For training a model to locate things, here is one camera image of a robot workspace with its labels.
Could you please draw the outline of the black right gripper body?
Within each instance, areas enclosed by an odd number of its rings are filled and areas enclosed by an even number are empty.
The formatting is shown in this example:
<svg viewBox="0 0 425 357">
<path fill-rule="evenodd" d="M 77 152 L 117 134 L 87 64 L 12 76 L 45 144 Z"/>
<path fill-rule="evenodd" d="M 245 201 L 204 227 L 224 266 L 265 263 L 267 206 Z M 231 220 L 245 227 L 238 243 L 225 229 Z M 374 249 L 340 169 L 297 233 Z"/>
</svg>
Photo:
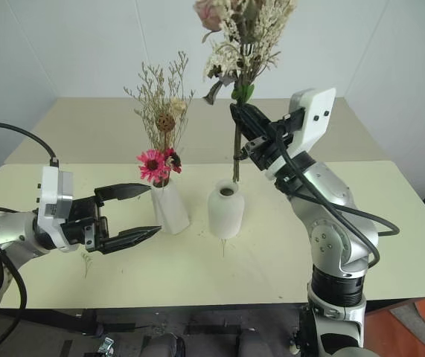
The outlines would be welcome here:
<svg viewBox="0 0 425 357">
<path fill-rule="evenodd" d="M 271 121 L 262 137 L 247 141 L 242 148 L 242 159 L 250 158 L 259 170 L 268 169 L 269 166 L 280 156 L 276 141 L 277 129 L 284 130 L 284 143 L 291 144 L 294 132 L 302 128 L 304 122 L 304 108 L 286 114 L 282 119 Z"/>
</svg>

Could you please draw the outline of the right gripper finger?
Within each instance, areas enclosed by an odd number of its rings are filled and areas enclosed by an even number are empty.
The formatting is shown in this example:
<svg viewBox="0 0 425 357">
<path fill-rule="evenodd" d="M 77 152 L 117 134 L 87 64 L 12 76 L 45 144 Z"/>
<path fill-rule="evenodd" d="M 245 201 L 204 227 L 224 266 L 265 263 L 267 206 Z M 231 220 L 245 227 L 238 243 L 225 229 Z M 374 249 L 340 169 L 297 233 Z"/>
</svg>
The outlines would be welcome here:
<svg viewBox="0 0 425 357">
<path fill-rule="evenodd" d="M 240 107 L 240 117 L 244 126 L 249 130 L 267 130 L 271 121 L 257 107 L 252 104 L 243 104 Z"/>
<path fill-rule="evenodd" d="M 231 104 L 229 106 L 231 116 L 235 124 L 238 126 L 241 135 L 247 140 L 252 141 L 256 138 L 262 137 L 264 135 L 264 130 L 249 130 L 247 129 L 240 117 L 240 105 L 238 104 Z"/>
</svg>

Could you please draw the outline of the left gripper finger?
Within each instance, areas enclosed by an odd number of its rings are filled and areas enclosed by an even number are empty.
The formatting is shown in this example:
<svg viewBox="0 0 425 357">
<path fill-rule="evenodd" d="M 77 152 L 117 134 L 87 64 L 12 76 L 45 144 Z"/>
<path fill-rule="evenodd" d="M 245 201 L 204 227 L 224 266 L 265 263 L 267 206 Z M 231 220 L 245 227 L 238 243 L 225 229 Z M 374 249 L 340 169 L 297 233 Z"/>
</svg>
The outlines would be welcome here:
<svg viewBox="0 0 425 357">
<path fill-rule="evenodd" d="M 111 254 L 134 247 L 151 238 L 160 232 L 161 229 L 161 226 L 143 226 L 121 231 L 116 237 L 101 240 L 101 253 Z"/>
<path fill-rule="evenodd" d="M 145 184 L 122 183 L 95 188 L 94 193 L 99 202 L 110 200 L 121 201 L 140 196 L 141 194 L 150 191 L 150 189 L 151 187 Z"/>
</svg>

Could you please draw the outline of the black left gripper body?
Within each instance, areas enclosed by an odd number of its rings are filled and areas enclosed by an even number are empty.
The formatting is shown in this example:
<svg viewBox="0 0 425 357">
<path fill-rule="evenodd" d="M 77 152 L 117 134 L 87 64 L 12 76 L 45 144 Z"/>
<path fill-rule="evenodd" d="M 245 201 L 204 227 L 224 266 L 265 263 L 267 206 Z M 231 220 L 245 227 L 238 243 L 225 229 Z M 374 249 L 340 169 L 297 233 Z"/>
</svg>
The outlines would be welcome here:
<svg viewBox="0 0 425 357">
<path fill-rule="evenodd" d="M 100 213 L 103 202 L 96 196 L 75 199 L 67 220 L 61 224 L 70 245 L 84 245 L 88 252 L 107 254 L 105 242 L 109 238 L 108 222 Z"/>
</svg>

